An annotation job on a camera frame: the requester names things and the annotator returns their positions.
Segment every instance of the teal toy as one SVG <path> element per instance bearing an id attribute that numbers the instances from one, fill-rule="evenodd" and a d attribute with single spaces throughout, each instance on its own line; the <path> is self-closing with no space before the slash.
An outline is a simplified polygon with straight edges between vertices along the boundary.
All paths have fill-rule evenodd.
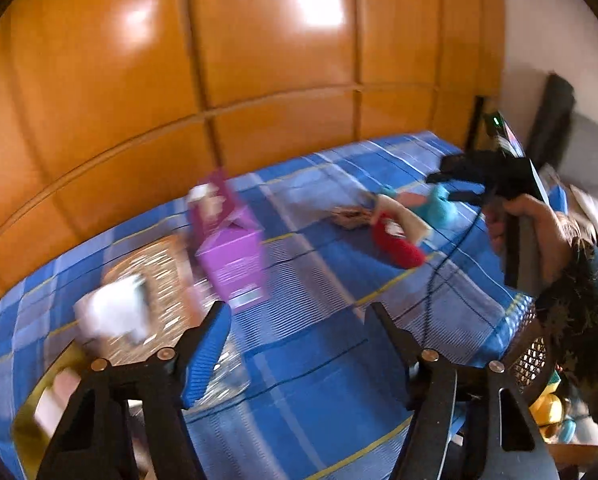
<path id="1" fill-rule="evenodd" d="M 577 424 L 575 423 L 570 416 L 566 415 L 564 421 L 562 422 L 562 429 L 559 432 L 559 442 L 561 444 L 570 444 L 570 441 L 575 436 L 575 430 L 577 429 Z"/>
<path id="2" fill-rule="evenodd" d="M 448 202 L 450 192 L 441 184 L 430 190 L 426 203 L 412 212 L 434 229 L 447 229 L 457 218 L 457 206 Z"/>
<path id="3" fill-rule="evenodd" d="M 377 192 L 378 195 L 386 195 L 390 198 L 397 199 L 397 191 L 393 186 L 381 186 L 381 189 Z"/>

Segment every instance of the woven basket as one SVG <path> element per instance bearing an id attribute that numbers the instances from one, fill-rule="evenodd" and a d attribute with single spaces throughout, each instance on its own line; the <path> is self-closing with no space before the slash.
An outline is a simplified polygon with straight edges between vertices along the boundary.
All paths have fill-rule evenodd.
<path id="1" fill-rule="evenodd" d="M 535 402 L 553 374 L 555 361 L 550 346 L 544 343 L 534 304 L 519 323 L 519 329 L 503 356 L 502 363 L 515 377 L 528 405 Z"/>

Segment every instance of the human hand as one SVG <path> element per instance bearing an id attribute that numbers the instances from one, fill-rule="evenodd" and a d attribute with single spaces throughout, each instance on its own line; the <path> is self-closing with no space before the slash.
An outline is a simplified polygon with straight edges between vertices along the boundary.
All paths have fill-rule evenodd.
<path id="1" fill-rule="evenodd" d="M 484 207 L 486 226 L 492 250 L 501 254 L 505 239 L 505 214 L 529 216 L 533 219 L 541 257 L 544 285 L 553 283 L 568 265 L 571 258 L 570 242 L 551 207 L 530 195 L 523 194 L 514 200 L 495 201 Z"/>

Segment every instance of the black handheld controller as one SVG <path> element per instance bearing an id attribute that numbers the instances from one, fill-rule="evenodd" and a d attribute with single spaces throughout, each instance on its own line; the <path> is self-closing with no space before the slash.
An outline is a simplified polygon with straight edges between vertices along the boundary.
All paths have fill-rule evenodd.
<path id="1" fill-rule="evenodd" d="M 489 197 L 506 200 L 528 194 L 548 203 L 546 190 L 532 161 L 500 113 L 484 115 L 492 150 L 474 150 L 441 158 L 439 173 L 426 178 L 429 184 L 463 180 L 483 184 L 486 191 L 451 192 L 448 200 L 484 205 Z M 502 254 L 504 283 L 525 294 L 537 297 L 542 290 L 539 248 L 534 224 L 529 217 L 506 215 L 505 250 Z"/>

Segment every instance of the yellow object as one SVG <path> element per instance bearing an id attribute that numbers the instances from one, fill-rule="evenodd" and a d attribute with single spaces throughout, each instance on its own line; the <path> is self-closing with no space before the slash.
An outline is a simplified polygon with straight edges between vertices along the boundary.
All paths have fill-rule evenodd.
<path id="1" fill-rule="evenodd" d="M 90 359 L 84 351 L 74 341 L 61 352 L 57 359 L 46 370 L 45 374 L 32 390 L 32 393 L 26 399 L 12 421 L 12 441 L 14 442 L 16 453 L 19 456 L 21 467 L 26 478 L 34 480 L 41 466 L 44 457 L 45 448 L 50 443 L 48 436 L 42 431 L 34 420 L 34 410 L 39 403 L 39 398 L 44 390 L 54 382 L 54 378 L 59 372 L 70 368 L 80 376 L 88 370 Z"/>
<path id="2" fill-rule="evenodd" d="M 564 407 L 559 397 L 554 394 L 547 394 L 535 400 L 530 407 L 530 413 L 538 426 L 546 426 L 562 420 Z"/>
<path id="3" fill-rule="evenodd" d="M 547 394 L 554 394 L 557 391 L 557 388 L 559 388 L 560 383 L 561 381 L 553 381 L 551 383 L 548 383 L 548 386 L 546 386 L 542 392 L 542 396 Z"/>

